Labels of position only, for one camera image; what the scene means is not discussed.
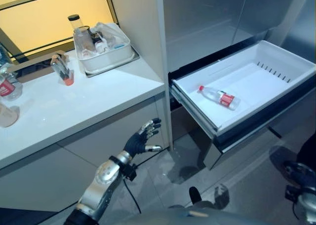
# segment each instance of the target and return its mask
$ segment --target black cable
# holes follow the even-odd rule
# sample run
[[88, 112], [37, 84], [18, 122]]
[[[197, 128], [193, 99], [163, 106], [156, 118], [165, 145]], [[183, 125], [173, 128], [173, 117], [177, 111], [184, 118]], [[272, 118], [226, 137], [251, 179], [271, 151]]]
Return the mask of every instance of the black cable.
[[296, 213], [295, 213], [294, 205], [295, 205], [295, 204], [293, 203], [293, 204], [292, 204], [292, 211], [293, 211], [293, 214], [294, 214], [294, 216], [296, 217], [296, 219], [299, 220], [298, 216], [297, 216]]
[[[157, 156], [159, 153], [165, 151], [165, 150], [168, 149], [168, 148], [169, 148], [169, 147], [164, 148], [163, 150], [161, 150], [160, 152], [158, 152], [158, 153], [156, 153], [155, 155], [151, 156], [150, 158], [146, 159], [145, 161], [141, 162], [140, 164], [138, 164], [138, 165], [135, 166], [134, 168], [137, 169], [140, 165], [142, 165], [143, 163], [147, 162], [149, 159], [152, 159], [153, 157]], [[128, 192], [129, 192], [130, 196], [132, 196], [132, 199], [134, 200], [134, 202], [135, 202], [135, 204], [136, 204], [136, 206], [137, 206], [137, 209], [138, 209], [139, 213], [141, 214], [142, 211], [140, 210], [139, 205], [138, 205], [138, 203], [137, 203], [137, 201], [136, 201], [134, 195], [133, 195], [132, 192], [129, 190], [129, 188], [128, 188], [127, 184], [126, 184], [125, 179], [123, 179], [123, 182], [124, 182], [124, 185], [125, 185], [126, 189], [127, 189]]]
[[124, 182], [124, 184], [125, 184], [126, 189], [127, 189], [127, 190], [128, 190], [128, 192], [129, 192], [130, 196], [132, 196], [132, 199], [134, 200], [134, 202], [135, 202], [135, 204], [136, 204], [136, 206], [137, 206], [137, 209], [138, 209], [139, 213], [141, 214], [141, 213], [142, 213], [142, 211], [140, 210], [139, 205], [138, 205], [138, 203], [137, 203], [137, 201], [136, 201], [136, 199], [135, 199], [134, 195], [132, 194], [132, 192], [130, 192], [130, 190], [129, 190], [129, 188], [128, 188], [127, 184], [126, 184], [125, 179], [123, 179], [123, 182]]
[[163, 151], [165, 151], [166, 149], [168, 149], [170, 146], [164, 148], [163, 150], [159, 151], [158, 153], [156, 153], [155, 155], [151, 156], [150, 158], [147, 158], [145, 161], [141, 162], [140, 164], [138, 164], [136, 166], [136, 168], [138, 168], [140, 165], [142, 165], [143, 163], [147, 162], [149, 159], [152, 159], [153, 157], [157, 156], [159, 153], [162, 153]]

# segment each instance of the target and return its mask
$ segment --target red bottle label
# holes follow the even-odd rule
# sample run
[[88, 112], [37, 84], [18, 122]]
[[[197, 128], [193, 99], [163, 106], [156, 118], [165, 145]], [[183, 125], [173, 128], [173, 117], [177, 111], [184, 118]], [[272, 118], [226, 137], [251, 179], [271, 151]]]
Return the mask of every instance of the red bottle label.
[[228, 95], [226, 93], [224, 93], [219, 101], [219, 103], [221, 103], [222, 105], [225, 105], [226, 107], [229, 107], [229, 105], [231, 104], [231, 102], [233, 101], [234, 96], [233, 95]]
[[6, 96], [12, 93], [15, 89], [15, 86], [12, 85], [7, 79], [0, 84], [0, 96]]

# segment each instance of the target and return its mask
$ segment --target white countertop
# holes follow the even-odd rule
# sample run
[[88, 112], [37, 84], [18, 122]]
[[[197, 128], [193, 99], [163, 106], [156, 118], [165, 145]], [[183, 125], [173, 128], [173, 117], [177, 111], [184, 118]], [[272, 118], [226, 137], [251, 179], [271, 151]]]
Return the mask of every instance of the white countertop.
[[19, 106], [20, 117], [0, 128], [0, 168], [164, 91], [142, 57], [87, 78], [74, 51], [67, 54], [74, 84], [66, 86], [51, 73], [24, 83], [15, 101], [1, 100], [8, 107]]

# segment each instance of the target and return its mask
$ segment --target open drawer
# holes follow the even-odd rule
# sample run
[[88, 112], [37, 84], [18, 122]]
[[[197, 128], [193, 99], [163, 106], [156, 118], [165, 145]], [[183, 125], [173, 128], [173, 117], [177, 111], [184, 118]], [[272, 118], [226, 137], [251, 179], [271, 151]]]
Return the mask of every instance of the open drawer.
[[[230, 110], [205, 98], [199, 86], [241, 99]], [[315, 65], [266, 41], [172, 80], [172, 95], [221, 153], [256, 132], [315, 87]]]

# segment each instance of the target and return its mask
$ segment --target yellow light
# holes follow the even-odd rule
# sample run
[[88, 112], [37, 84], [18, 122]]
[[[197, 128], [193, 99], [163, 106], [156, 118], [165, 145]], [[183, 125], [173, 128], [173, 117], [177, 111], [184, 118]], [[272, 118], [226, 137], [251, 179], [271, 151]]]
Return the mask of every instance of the yellow light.
[[0, 28], [25, 52], [72, 36], [72, 14], [91, 27], [113, 22], [106, 0], [36, 0], [0, 11]]

